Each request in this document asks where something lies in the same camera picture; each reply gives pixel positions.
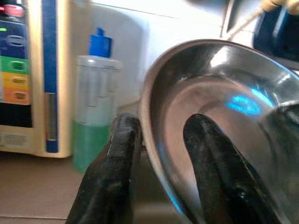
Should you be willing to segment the dark blue basin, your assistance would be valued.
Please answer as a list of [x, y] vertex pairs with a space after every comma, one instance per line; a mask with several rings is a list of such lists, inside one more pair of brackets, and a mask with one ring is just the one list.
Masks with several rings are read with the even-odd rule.
[[290, 14], [284, 6], [263, 12], [254, 30], [253, 48], [299, 62], [299, 15]]

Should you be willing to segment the blue-capped green soap bottle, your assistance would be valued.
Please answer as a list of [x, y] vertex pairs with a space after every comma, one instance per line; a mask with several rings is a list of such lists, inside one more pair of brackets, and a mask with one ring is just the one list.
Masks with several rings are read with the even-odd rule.
[[111, 58], [112, 38], [97, 29], [89, 37], [89, 54], [77, 58], [73, 164], [83, 173], [106, 145], [117, 111], [121, 62]]

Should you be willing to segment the grey metal faucet pipe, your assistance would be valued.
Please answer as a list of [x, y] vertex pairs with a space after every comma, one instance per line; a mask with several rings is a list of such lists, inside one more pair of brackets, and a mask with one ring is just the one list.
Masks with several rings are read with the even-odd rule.
[[241, 6], [243, 0], [227, 0], [220, 38], [231, 41], [242, 24]]

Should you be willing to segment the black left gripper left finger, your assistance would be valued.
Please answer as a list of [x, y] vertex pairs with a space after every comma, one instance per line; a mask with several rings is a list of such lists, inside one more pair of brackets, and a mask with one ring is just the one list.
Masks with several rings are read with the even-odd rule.
[[117, 116], [108, 143], [83, 176], [65, 224], [133, 224], [141, 150], [140, 120], [133, 114]]

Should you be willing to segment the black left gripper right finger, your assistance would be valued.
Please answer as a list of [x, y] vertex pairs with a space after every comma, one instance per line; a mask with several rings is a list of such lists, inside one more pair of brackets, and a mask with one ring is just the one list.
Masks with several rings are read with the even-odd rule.
[[212, 119], [193, 114], [183, 137], [206, 224], [280, 224], [258, 173]]

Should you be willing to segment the beige water ionizer machine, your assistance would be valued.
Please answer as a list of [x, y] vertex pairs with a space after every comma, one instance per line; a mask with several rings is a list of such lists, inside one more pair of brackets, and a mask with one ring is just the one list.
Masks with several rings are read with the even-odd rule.
[[0, 151], [67, 158], [71, 0], [0, 0]]

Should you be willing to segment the round steel plate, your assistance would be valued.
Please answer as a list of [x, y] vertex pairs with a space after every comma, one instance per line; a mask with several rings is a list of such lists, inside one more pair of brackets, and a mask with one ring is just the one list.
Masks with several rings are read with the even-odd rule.
[[263, 53], [221, 40], [159, 57], [140, 104], [151, 165], [179, 214], [206, 224], [183, 128], [203, 114], [258, 173], [280, 224], [299, 224], [299, 75]]

